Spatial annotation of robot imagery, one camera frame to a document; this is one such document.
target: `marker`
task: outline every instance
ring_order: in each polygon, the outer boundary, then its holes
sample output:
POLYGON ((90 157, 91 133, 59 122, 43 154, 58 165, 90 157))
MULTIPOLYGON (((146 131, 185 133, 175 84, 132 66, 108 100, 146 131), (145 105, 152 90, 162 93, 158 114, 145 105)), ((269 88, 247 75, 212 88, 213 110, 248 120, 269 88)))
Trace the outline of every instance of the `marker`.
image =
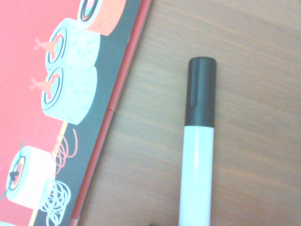
POLYGON ((179 226, 210 226, 216 61, 189 61, 179 226))

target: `noodle illustration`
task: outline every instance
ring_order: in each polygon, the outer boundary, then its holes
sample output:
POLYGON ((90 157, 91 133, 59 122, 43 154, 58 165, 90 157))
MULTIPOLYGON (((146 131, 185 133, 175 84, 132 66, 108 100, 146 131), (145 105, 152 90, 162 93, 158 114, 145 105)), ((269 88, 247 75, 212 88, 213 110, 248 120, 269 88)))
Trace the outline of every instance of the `noodle illustration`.
POLYGON ((58 135, 56 138, 56 144, 52 150, 52 158, 55 161, 56 165, 58 166, 58 170, 57 170, 56 174, 58 174, 61 171, 61 169, 65 166, 66 159, 73 158, 77 153, 78 139, 77 139, 77 134, 76 134, 75 129, 73 129, 73 133, 74 133, 74 138, 75 138, 75 148, 74 148, 74 152, 72 155, 69 155, 69 145, 68 145, 68 142, 67 142, 67 139, 65 138, 65 136, 58 135), (64 147, 62 142, 60 142, 60 140, 64 140, 64 142, 66 144, 66 148, 64 147))
POLYGON ((43 212, 47 212, 47 226, 49 226, 50 220, 55 226, 58 226, 62 222, 66 206, 70 199, 71 191, 65 183, 55 181, 51 178, 45 182, 40 200, 40 209, 43 212))

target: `book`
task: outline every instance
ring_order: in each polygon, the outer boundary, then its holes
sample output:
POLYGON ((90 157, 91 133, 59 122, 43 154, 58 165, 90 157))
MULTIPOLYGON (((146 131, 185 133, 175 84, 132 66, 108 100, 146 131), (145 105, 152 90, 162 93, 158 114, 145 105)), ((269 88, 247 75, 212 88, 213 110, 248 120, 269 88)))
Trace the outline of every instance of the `book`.
POLYGON ((5 1, 0 225, 76 225, 150 0, 5 1))

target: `red background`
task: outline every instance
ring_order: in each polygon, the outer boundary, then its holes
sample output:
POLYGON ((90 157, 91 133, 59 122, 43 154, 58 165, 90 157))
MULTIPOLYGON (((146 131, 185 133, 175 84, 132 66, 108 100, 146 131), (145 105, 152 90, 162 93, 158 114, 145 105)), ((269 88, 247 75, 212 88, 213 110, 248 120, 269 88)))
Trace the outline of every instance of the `red background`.
MULTIPOLYGON (((47 41, 65 18, 77 19, 80 0, 0 1, 0 196, 6 190, 10 164, 26 145, 51 151, 62 121, 43 114, 41 91, 29 90, 31 78, 47 76, 45 52, 33 50, 34 40, 47 41)), ((27 226, 32 210, 0 201, 0 221, 27 226)))

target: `sushi roll illustration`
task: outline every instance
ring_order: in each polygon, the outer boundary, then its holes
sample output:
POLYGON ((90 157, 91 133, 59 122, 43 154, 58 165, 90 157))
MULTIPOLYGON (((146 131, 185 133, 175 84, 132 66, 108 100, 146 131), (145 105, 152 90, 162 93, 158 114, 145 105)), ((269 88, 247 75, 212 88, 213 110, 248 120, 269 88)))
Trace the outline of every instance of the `sushi roll illustration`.
POLYGON ((26 146, 14 157, 7 179, 8 199, 33 210, 40 208, 45 182, 55 179, 56 163, 51 153, 26 146))
POLYGON ((77 20, 87 31, 109 36, 117 26, 126 0, 81 0, 77 20))
POLYGON ((75 67, 61 63, 51 70, 46 82, 54 81, 49 90, 42 92, 42 110, 45 115, 78 125, 86 116, 94 100, 97 71, 95 67, 75 67))
POLYGON ((35 78, 32 78, 32 84, 29 86, 29 89, 34 89, 34 88, 39 88, 41 91, 44 91, 46 94, 47 100, 52 99, 52 93, 57 90, 57 80, 56 78, 59 79, 59 73, 54 74, 51 76, 49 81, 41 81, 41 82, 36 82, 35 78))
POLYGON ((46 69, 51 70, 61 61, 73 65, 94 66, 100 47, 100 35, 84 30, 82 23, 64 19, 55 29, 49 42, 40 44, 46 49, 46 69))
POLYGON ((55 52, 58 53, 58 48, 62 45, 62 37, 63 35, 60 33, 56 36, 54 36, 53 40, 46 41, 41 43, 40 40, 37 38, 35 40, 36 45, 33 47, 34 50, 37 50, 38 48, 42 48, 46 52, 49 53, 51 60, 55 60, 55 52))
POLYGON ((4 223, 4 222, 0 221, 0 226, 15 226, 15 225, 12 225, 12 224, 9 224, 9 223, 4 223))

